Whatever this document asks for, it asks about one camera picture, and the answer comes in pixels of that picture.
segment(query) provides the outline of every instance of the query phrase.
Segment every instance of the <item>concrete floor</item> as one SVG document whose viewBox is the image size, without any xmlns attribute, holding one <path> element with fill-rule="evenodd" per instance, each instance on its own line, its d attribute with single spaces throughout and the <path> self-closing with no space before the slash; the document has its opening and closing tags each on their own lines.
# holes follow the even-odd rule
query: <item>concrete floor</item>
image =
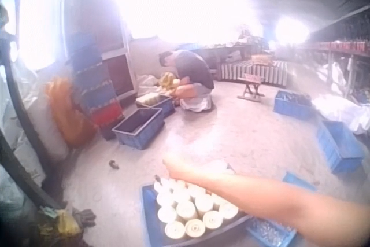
<svg viewBox="0 0 370 247">
<path fill-rule="evenodd" d="M 327 91 L 305 68 L 292 65 L 290 71 L 293 88 L 313 97 Z M 195 114 L 177 108 L 146 150 L 101 137 L 87 146 L 64 183 L 66 200 L 79 209 L 91 208 L 97 215 L 97 225 L 84 234 L 86 242 L 94 247 L 145 245 L 140 187 L 153 182 L 154 174 L 167 174 L 161 162 L 167 153 L 197 164 L 223 159 L 237 173 L 278 180 L 291 171 L 314 183 L 321 193 L 370 203 L 369 155 L 355 173 L 331 174 L 315 139 L 315 120 L 307 123 L 274 113 L 277 88 L 261 86 L 267 96 L 261 104 L 237 99 L 243 88 L 242 84 L 217 82 L 215 110 Z M 112 159 L 118 171 L 108 166 Z M 225 246 L 259 245 L 245 234 Z"/>
</svg>

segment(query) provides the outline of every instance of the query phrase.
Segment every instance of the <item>black hair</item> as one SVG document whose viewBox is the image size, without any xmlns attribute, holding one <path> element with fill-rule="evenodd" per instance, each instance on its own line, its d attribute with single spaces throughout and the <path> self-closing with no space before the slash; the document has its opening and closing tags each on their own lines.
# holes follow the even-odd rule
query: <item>black hair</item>
<svg viewBox="0 0 370 247">
<path fill-rule="evenodd" d="M 166 66 L 166 58 L 170 55 L 172 55 L 172 51 L 165 51 L 163 53 L 160 54 L 160 64 L 162 67 L 165 67 Z"/>
</svg>

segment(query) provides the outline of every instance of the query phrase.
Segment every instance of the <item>gray t-shirt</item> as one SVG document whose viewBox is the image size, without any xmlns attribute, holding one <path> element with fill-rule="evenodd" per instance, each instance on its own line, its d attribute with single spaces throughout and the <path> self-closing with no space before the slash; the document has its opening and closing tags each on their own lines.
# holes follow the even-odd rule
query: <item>gray t-shirt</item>
<svg viewBox="0 0 370 247">
<path fill-rule="evenodd" d="M 180 79 L 188 76 L 191 83 L 200 83 L 208 89 L 214 89 L 208 65 L 199 55 L 188 50 L 178 50 L 175 64 Z"/>
</svg>

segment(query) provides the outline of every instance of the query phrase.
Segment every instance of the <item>red crate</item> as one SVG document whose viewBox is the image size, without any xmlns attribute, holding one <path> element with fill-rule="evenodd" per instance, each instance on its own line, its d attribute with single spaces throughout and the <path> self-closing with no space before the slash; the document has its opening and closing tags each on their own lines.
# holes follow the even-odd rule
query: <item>red crate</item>
<svg viewBox="0 0 370 247">
<path fill-rule="evenodd" d="M 91 114 L 91 120 L 98 126 L 107 125 L 122 116 L 122 107 L 119 102 L 108 104 Z"/>
</svg>

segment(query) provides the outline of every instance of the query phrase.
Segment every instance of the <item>hand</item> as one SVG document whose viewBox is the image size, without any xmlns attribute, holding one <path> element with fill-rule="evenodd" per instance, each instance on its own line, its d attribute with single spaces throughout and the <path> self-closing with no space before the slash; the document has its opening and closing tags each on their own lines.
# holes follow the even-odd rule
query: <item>hand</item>
<svg viewBox="0 0 370 247">
<path fill-rule="evenodd" d="M 194 167 L 186 163 L 178 156 L 168 155 L 163 159 L 169 176 L 173 179 L 186 180 L 189 174 L 194 172 Z"/>
</svg>

